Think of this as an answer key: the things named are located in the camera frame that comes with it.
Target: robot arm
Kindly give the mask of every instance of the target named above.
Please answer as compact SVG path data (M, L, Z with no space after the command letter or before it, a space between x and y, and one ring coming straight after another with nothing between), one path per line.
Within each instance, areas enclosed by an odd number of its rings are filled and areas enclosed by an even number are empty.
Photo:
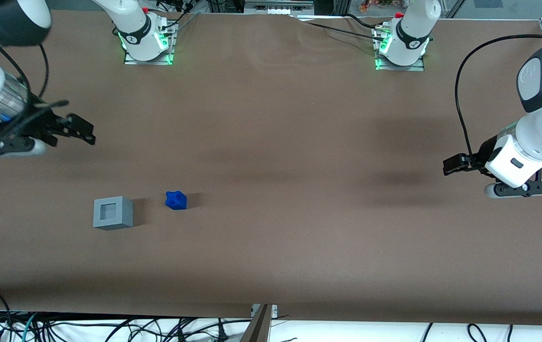
M530 180L542 169L542 48L521 67L517 89L527 114L484 142L474 161L463 153L445 160L445 175L475 163L499 181L485 189L492 198L542 195L540 177Z
M429 34L440 17L438 0L411 0L402 18L393 18L384 24L389 26L387 41L379 52L402 67L415 64L425 53Z
M51 14L44 0L0 1L0 45L38 45L50 28ZM0 156L42 154L46 144L57 144L55 135L95 143L93 125L75 114L59 117L53 106L30 92L25 80L0 67Z
M135 0L92 0L106 11L119 30L123 48L138 61L149 61L167 50L167 18L145 13Z

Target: white floor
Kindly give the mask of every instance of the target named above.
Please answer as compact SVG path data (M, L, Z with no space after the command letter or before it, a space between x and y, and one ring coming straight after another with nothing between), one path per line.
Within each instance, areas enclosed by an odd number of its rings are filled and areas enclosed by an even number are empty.
M76 323L93 323L93 321L75 321ZM120 323L121 321L98 321L98 323ZM144 325L149 320L136 321ZM189 325L184 332L193 331L200 327L216 323L216 319L201 319ZM177 320L162 320L160 325L163 332L169 331ZM362 323L362 322L326 322L326 321L273 321L269 342L286 342L293 338L295 342L421 342L426 323ZM507 325L479 325L488 342L504 342L508 334ZM243 333L247 323L226 324L227 335ZM152 324L147 329L158 331ZM54 327L67 342L103 342L113 330L112 327L74 327L59 325ZM217 329L209 329L214 336ZM119 330L110 342L125 342L129 329ZM480 336L474 335L479 342ZM208 342L211 337L205 334L191 336L190 342ZM3 336L2 342L7 342L8 336ZM466 324L436 323L432 327L427 342L470 342L466 332ZM143 333L134 338L134 342L155 342L155 336ZM516 325L512 333L512 342L542 342L542 326Z

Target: mounting plate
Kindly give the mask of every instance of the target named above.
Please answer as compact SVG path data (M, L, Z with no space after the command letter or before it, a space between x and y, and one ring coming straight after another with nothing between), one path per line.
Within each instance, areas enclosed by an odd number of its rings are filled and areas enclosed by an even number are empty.
M380 30L376 30L375 28L371 28L371 33L373 34L373 37L382 37L383 39L387 39L387 30L389 27L389 22L384 22L382 26L380 26ZM378 40L373 41L373 49L375 50L375 69L377 70L393 70L393 71L425 71L425 67L423 65L423 56L419 57L415 64L409 65L409 66L400 66L395 65L394 63L391 63L387 57L380 53L380 46L382 42Z
M163 51L159 56L148 61L139 61L134 59L128 52L125 52L125 65L172 65L174 64L174 53L176 52L176 36L178 35L178 24L174 24L167 29L169 34L167 39L167 50Z
M258 311L258 308L260 308L260 304L252 304L252 308L250 309L250 317L253 318L256 312ZM273 311L273 314L271 315L271 318L277 318L278 317L278 311L277 311L277 304L271 305L271 311Z

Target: square hole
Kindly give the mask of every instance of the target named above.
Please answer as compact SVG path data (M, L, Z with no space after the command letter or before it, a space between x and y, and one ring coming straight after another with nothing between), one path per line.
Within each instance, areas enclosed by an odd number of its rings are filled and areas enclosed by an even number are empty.
M100 219L114 219L117 212L116 203L102 204L100 206Z

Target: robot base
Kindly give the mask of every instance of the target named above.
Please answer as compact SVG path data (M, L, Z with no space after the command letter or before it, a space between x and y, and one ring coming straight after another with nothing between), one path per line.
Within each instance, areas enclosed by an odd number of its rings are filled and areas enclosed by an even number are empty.
M379 30L372 28L371 33L373 33L373 37L382 37L383 39L387 39L387 30L389 27L389 22L384 22L382 26L379 27ZM380 53L381 45L384 44L384 41L373 41L373 48L375 50L375 69L377 70L394 70L394 71L424 71L424 65L423 65L423 56L419 57L419 59L415 62L413 65L408 66L401 66L401 65L395 65L394 63L391 63L389 59L387 59L386 56L384 56L382 53Z
M167 29L167 50L163 51L156 58L148 61L140 61L134 59L130 54L125 52L125 59L123 63L125 65L172 65L174 64L174 53L176 52L176 36L178 35L178 24L174 24L171 28Z

